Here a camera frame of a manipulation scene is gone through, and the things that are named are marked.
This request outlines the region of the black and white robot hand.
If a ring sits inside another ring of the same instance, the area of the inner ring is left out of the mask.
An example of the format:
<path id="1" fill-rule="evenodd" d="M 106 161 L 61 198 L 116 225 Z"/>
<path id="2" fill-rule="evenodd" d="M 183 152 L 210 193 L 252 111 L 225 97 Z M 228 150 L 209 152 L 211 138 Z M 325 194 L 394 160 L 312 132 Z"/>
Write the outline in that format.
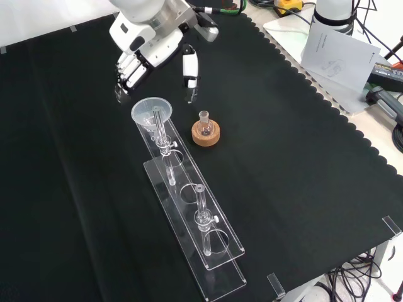
<path id="1" fill-rule="evenodd" d="M 116 100 L 123 104 L 151 72 L 168 63 L 178 52 L 183 56 L 185 99 L 192 103 L 198 89 L 198 56 L 196 50 L 183 43 L 184 34 L 195 25 L 195 16 L 180 16 L 157 23 L 132 23 L 119 13 L 110 28 L 110 35 L 121 49 L 116 70 Z"/>

